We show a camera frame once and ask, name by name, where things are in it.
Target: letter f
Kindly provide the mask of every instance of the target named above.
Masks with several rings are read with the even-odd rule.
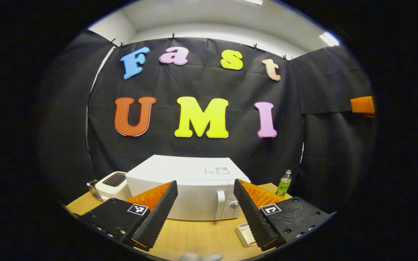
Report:
[[[144,64],[145,57],[143,53],[147,53],[148,51],[149,48],[145,46],[121,58],[121,61],[123,61],[123,65],[125,66],[123,79],[129,79],[143,70],[137,63],[140,63],[141,65]]]

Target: microwave knob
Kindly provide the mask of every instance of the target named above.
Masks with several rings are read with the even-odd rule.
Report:
[[[229,205],[229,207],[234,209],[234,210],[237,209],[238,206],[239,206],[238,201],[234,201],[234,202],[230,203],[230,205]]]

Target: table surface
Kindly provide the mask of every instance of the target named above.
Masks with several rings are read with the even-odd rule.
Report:
[[[277,190],[272,183],[259,185],[259,187],[271,192]],[[284,198],[288,199],[291,196],[286,194]],[[87,192],[65,207],[70,212],[83,215],[101,203],[94,199],[90,192]],[[243,212],[238,218],[217,221],[167,219],[154,247],[148,251],[148,254],[176,261],[186,252],[199,256],[220,253],[224,256],[223,261],[237,261],[267,252],[261,251],[258,246],[249,248],[243,246],[236,229],[238,225],[244,223],[247,221]]]

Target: green bottle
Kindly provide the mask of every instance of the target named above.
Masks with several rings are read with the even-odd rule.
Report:
[[[284,197],[287,193],[288,187],[291,183],[291,170],[287,170],[286,174],[280,179],[280,184],[278,184],[278,189],[275,194]]]

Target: white ceiling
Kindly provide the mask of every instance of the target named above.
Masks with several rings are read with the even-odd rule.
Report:
[[[166,25],[216,23],[261,31],[306,50],[327,46],[324,30],[282,2],[242,0],[140,0],[122,9],[138,32]]]

